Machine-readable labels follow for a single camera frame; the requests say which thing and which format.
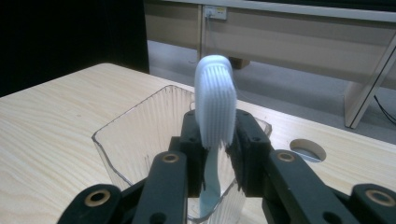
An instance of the light wood table surface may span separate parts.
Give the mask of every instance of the light wood table surface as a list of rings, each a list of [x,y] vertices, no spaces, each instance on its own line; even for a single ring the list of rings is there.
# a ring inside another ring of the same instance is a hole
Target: light wood table surface
[[[92,134],[167,85],[191,87],[113,64],[99,64],[0,98],[0,223],[55,223],[85,188],[110,183]],[[396,190],[396,146],[238,102],[273,125],[276,149],[312,140],[327,159],[309,163],[326,184],[350,193],[376,183]],[[240,223],[265,223],[250,199]]]

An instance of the white toothbrush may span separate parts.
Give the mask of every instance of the white toothbrush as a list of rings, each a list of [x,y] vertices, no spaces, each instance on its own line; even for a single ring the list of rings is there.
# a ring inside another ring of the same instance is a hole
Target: white toothbrush
[[[209,150],[205,164],[205,190],[200,195],[201,217],[213,210],[220,197],[218,152],[233,141],[236,92],[227,58],[204,57],[195,70],[195,117],[201,141]]]

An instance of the screw hole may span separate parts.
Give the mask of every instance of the screw hole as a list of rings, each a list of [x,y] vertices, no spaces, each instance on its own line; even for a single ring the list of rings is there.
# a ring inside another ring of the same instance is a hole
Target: screw hole
[[[386,207],[393,207],[396,205],[395,200],[385,192],[368,189],[366,190],[366,196],[373,202],[381,204]]]
[[[89,207],[96,207],[107,202],[109,198],[110,192],[107,189],[99,189],[85,198],[85,204]]]
[[[286,152],[277,154],[277,158],[282,161],[294,161],[294,156]]]
[[[163,224],[165,223],[166,215],[164,213],[155,213],[149,218],[150,224]]]
[[[326,220],[327,223],[329,224],[342,224],[343,222],[341,221],[341,218],[337,216],[334,213],[331,212],[325,212],[323,214],[323,218]]]
[[[163,161],[169,162],[169,163],[178,161],[178,155],[176,155],[176,154],[165,155],[165,156],[163,156]]]

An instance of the floor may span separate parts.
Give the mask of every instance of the floor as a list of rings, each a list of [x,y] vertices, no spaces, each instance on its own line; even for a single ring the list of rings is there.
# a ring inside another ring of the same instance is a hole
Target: floor
[[[193,86],[196,50],[149,41],[148,52],[152,75]],[[254,62],[234,70],[233,78],[239,100],[396,144],[396,125],[384,116],[376,101],[356,129],[345,127],[344,80]],[[376,96],[396,117],[396,91],[380,88]]]

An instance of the desk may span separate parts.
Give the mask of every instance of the desk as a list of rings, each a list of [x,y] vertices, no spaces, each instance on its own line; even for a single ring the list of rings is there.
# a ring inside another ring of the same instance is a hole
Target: desk
[[[99,64],[0,98],[0,223],[54,223],[83,189],[110,183],[92,134],[167,85],[184,86],[113,64]],[[309,163],[345,193],[359,183],[396,190],[396,146],[238,102],[273,125],[274,148],[315,141],[327,152]],[[240,223],[264,223],[249,199]]]

